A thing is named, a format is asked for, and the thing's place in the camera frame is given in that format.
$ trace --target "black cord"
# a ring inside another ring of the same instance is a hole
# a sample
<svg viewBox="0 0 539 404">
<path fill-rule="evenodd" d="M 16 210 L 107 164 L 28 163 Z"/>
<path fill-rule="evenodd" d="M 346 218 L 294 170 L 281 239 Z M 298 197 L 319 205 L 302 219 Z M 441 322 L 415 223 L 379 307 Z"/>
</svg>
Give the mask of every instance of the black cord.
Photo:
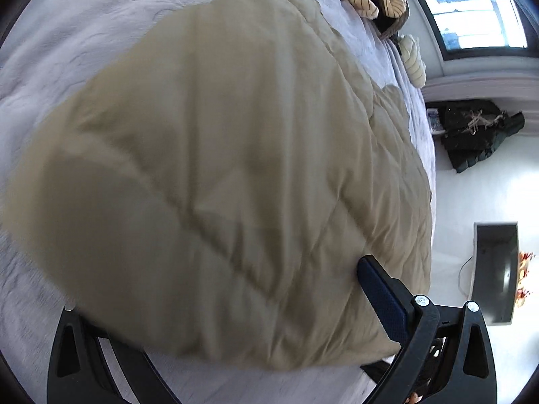
<svg viewBox="0 0 539 404">
<path fill-rule="evenodd" d="M 462 288 L 460 288 L 460 274 L 462 273 L 462 271 L 463 271 L 463 269 L 464 269 L 464 266 L 465 266 L 466 264 L 468 264 L 472 258 L 473 258 L 473 256 L 471 256 L 468 260 L 466 260 L 466 262 L 460 267 L 460 270 L 459 270 L 459 291 L 460 291 L 460 293 L 462 293 L 462 294 L 463 294 L 464 296 L 466 296 L 466 297 L 469 297 L 470 294 L 469 294 L 469 293 L 468 293 L 468 294 L 464 293 L 463 290 L 462 290 Z"/>
</svg>

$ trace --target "window pane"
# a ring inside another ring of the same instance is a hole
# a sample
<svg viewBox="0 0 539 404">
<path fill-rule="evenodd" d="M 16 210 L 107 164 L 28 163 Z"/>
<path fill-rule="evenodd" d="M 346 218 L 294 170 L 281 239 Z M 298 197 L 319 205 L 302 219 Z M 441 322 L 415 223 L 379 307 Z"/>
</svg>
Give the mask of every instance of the window pane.
<svg viewBox="0 0 539 404">
<path fill-rule="evenodd" d="M 527 46 L 513 0 L 425 1 L 448 50 Z"/>
</svg>

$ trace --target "white bed sheet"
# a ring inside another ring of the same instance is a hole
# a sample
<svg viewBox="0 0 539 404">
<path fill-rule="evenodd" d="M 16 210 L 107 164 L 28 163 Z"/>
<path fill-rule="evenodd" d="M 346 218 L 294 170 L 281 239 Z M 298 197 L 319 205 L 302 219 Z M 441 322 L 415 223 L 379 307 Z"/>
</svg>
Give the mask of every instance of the white bed sheet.
<svg viewBox="0 0 539 404">
<path fill-rule="evenodd" d="M 211 0 L 32 0 L 0 49 L 0 195 L 21 147 L 53 107 L 166 13 L 207 1 Z M 434 219 L 435 152 L 420 91 L 410 84 L 394 45 L 380 42 L 372 24 L 349 3 L 317 1 L 376 83 L 397 85 L 403 92 L 412 143 L 433 190 Z M 0 349 L 37 404 L 46 402 L 50 348 L 64 302 L 0 231 Z M 358 366 L 270 373 L 151 358 L 184 404 L 359 403 L 374 386 Z M 127 389 L 120 385 L 123 393 L 129 393 Z"/>
</svg>

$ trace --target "window frame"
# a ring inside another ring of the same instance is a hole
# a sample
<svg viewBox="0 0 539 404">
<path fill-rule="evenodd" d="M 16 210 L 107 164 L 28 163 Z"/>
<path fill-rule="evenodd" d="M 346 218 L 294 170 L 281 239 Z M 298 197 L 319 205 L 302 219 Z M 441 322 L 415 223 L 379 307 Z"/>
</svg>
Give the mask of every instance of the window frame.
<svg viewBox="0 0 539 404">
<path fill-rule="evenodd" d="M 519 56 L 524 58 L 539 58 L 539 38 L 533 29 L 532 24 L 526 17 L 524 10 L 521 8 L 517 0 L 514 0 L 520 17 L 522 28 L 526 37 L 527 48 L 521 47 L 474 47 L 461 48 L 457 50 L 448 50 L 440 29 L 436 23 L 435 16 L 432 14 L 426 0 L 417 0 L 424 12 L 432 32 L 438 43 L 438 48 L 444 61 L 452 61 L 454 59 L 463 58 L 486 58 L 489 56 Z"/>
</svg>

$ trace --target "brown garment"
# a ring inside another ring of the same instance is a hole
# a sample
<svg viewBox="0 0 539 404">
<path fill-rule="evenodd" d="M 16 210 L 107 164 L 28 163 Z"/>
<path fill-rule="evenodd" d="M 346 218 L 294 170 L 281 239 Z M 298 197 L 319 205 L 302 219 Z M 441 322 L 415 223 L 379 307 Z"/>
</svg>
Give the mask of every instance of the brown garment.
<svg viewBox="0 0 539 404">
<path fill-rule="evenodd" d="M 178 356 L 373 362 L 398 345 L 358 258 L 429 288 L 429 182 L 401 93 L 315 0 L 162 19 L 42 123 L 4 217 L 90 317 Z"/>
</svg>

